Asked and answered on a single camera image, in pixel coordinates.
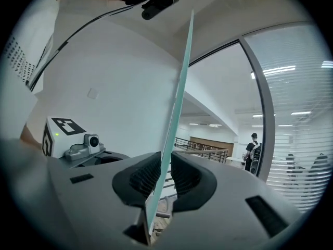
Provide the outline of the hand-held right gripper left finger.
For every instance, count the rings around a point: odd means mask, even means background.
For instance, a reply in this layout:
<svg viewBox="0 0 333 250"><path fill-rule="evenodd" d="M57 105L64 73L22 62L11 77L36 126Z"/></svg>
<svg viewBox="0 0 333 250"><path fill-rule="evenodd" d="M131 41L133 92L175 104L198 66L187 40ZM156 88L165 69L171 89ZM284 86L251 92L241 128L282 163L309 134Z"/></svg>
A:
<svg viewBox="0 0 333 250"><path fill-rule="evenodd" d="M1 170L29 224L60 249L147 249L146 200L161 154L66 168L20 140L1 141Z"/></svg>

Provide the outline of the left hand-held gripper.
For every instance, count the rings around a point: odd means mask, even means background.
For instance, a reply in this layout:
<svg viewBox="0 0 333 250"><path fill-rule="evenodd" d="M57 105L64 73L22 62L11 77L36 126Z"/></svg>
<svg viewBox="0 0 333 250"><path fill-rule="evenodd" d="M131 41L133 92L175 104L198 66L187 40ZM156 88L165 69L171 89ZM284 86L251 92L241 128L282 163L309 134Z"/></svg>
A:
<svg viewBox="0 0 333 250"><path fill-rule="evenodd" d="M129 158L121 153L104 150L105 147L97 134L89 133L72 119L47 117L42 138L42 152L45 156L64 158L70 162L69 169L113 163Z"/></svg>

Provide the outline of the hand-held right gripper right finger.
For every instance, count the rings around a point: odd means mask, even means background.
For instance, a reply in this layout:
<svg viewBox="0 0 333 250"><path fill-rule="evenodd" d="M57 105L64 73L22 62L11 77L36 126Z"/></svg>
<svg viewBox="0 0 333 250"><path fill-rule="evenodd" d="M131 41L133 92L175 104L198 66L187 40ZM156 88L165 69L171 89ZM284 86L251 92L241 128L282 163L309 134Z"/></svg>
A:
<svg viewBox="0 0 333 250"><path fill-rule="evenodd" d="M252 174L173 152L177 199L154 249L277 249L300 212Z"/></svg>

